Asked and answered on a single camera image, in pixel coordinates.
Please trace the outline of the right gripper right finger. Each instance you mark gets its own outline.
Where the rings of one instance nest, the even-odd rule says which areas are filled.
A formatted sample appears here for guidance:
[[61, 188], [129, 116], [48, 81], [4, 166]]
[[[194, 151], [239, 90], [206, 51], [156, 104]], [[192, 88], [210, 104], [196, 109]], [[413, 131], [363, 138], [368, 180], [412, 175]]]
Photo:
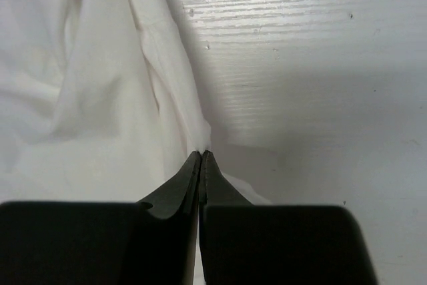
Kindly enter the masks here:
[[199, 246], [207, 284], [376, 284], [362, 231], [340, 206], [257, 206], [202, 156]]

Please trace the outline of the white t-shirt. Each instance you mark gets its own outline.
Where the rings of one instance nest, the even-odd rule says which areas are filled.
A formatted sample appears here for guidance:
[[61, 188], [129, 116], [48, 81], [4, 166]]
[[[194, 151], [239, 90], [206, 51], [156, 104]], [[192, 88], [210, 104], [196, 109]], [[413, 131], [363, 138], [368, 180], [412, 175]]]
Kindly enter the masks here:
[[1, 205], [138, 202], [209, 142], [165, 0], [1, 0]]

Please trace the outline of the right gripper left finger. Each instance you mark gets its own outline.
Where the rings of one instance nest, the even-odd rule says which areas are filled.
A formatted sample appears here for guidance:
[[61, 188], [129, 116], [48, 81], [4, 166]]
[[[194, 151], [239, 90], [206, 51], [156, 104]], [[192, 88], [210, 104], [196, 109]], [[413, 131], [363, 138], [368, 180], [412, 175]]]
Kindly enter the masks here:
[[201, 154], [138, 202], [5, 202], [2, 284], [191, 284]]

